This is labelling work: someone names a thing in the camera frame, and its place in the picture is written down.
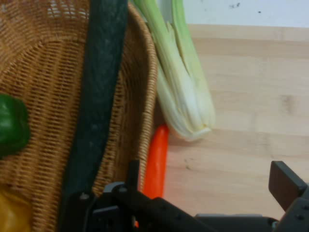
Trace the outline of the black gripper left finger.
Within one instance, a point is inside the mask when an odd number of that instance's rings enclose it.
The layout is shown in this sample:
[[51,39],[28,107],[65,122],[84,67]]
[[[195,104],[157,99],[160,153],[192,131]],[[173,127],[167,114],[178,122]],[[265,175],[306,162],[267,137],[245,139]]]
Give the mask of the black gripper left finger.
[[209,232],[206,224],[162,198],[138,191],[140,162],[129,164],[126,182],[108,184],[96,197],[77,192],[60,223],[62,232]]

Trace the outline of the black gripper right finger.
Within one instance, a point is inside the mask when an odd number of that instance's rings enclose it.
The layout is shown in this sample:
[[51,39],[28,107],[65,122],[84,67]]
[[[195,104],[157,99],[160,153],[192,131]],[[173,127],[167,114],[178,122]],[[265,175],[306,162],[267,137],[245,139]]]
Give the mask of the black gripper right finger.
[[272,161],[268,189],[284,215],[276,223],[275,232],[307,232],[309,230],[309,185],[283,161]]

